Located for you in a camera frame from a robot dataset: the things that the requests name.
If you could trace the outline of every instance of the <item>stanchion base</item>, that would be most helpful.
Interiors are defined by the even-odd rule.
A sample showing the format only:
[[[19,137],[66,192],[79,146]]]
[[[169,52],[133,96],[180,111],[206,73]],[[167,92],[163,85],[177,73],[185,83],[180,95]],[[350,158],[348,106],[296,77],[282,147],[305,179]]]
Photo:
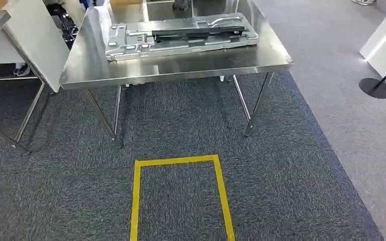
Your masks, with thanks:
[[[374,89],[374,87],[379,83],[379,80],[374,78],[364,78],[360,81],[359,87],[366,94],[378,98],[378,99],[386,99],[386,83],[384,82],[380,87]]]

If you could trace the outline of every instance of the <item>gray carpet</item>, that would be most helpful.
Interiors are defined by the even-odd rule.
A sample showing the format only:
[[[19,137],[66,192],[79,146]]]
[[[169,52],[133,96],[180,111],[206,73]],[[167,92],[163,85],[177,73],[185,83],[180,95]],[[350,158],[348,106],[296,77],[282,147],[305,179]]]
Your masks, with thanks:
[[[386,0],[255,1],[295,61],[290,72],[386,238],[386,99],[358,87],[381,79],[359,50],[386,17]]]
[[[238,77],[249,105],[263,78]],[[5,131],[15,133],[35,87],[0,83]],[[116,90],[93,93],[111,116]],[[218,78],[134,86],[123,102],[122,149],[80,91],[41,98],[22,141],[32,155],[0,140],[0,240],[127,240],[134,160],[205,154],[220,157],[239,240],[381,238],[289,73],[249,138],[233,83]],[[210,164],[142,168],[139,239],[225,235]]]

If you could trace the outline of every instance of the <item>yellow tape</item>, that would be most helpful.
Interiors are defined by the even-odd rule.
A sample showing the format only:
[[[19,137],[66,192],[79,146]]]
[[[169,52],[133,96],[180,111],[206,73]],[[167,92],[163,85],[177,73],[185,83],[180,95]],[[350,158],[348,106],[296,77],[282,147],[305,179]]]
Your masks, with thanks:
[[[220,159],[216,155],[214,159],[215,175],[217,176],[218,192],[220,193],[221,207],[223,209],[224,225],[226,227],[227,240],[234,241],[232,218],[230,216],[229,202],[227,200],[226,187],[224,186],[223,171],[221,170]]]
[[[141,167],[150,167],[150,166],[160,166],[160,165],[170,165],[170,164],[183,164],[183,163],[194,163],[194,162],[206,162],[213,161],[217,155],[207,155],[207,156],[198,156],[198,157],[179,157],[179,158],[169,158],[169,159],[156,159],[148,161],[138,161]]]
[[[134,182],[132,187],[132,210],[131,210],[131,235],[130,240],[136,241],[138,236],[138,211],[140,203],[140,175],[141,166],[135,161]]]
[[[197,156],[197,157],[180,157],[180,158],[170,158],[170,159],[135,161],[134,182],[133,182],[133,189],[132,189],[131,233],[130,233],[131,241],[136,241],[138,237],[138,213],[139,213],[139,203],[140,203],[141,167],[206,162],[206,161],[212,161],[214,163],[215,175],[217,177],[218,193],[220,195],[221,207],[223,210],[224,225],[226,227],[227,240],[228,241],[235,240],[232,219],[230,216],[229,203],[227,200],[226,188],[224,186],[223,172],[221,170],[220,159],[218,158],[218,155],[207,155],[207,156]]]

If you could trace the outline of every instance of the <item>black stanchion pole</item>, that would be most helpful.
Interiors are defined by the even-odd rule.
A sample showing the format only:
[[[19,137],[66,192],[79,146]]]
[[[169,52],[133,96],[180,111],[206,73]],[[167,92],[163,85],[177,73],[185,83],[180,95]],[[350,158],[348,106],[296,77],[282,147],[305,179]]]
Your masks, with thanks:
[[[386,99],[386,75],[382,80],[377,80],[374,78],[365,78],[360,81],[359,87],[366,94],[378,98]]]

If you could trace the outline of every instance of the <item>shoe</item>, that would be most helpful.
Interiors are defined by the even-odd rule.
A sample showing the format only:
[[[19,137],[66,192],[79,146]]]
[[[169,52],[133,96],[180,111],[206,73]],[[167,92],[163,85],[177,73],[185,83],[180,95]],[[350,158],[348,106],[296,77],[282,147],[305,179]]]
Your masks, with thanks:
[[[14,75],[18,77],[23,77],[30,74],[30,67],[26,63],[16,64],[16,69],[14,70]]]

